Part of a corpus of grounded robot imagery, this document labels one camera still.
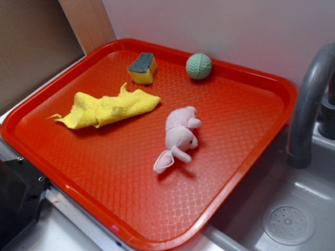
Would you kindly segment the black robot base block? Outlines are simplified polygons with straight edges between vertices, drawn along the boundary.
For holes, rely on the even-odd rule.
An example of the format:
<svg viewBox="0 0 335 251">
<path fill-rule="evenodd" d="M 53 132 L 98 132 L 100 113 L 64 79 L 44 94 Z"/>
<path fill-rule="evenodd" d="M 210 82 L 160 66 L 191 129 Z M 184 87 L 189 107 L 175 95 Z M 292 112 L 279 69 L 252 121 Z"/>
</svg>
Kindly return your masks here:
<svg viewBox="0 0 335 251">
<path fill-rule="evenodd" d="M 24 158 L 1 161 L 1 250 L 34 227 L 48 178 Z"/>
</svg>

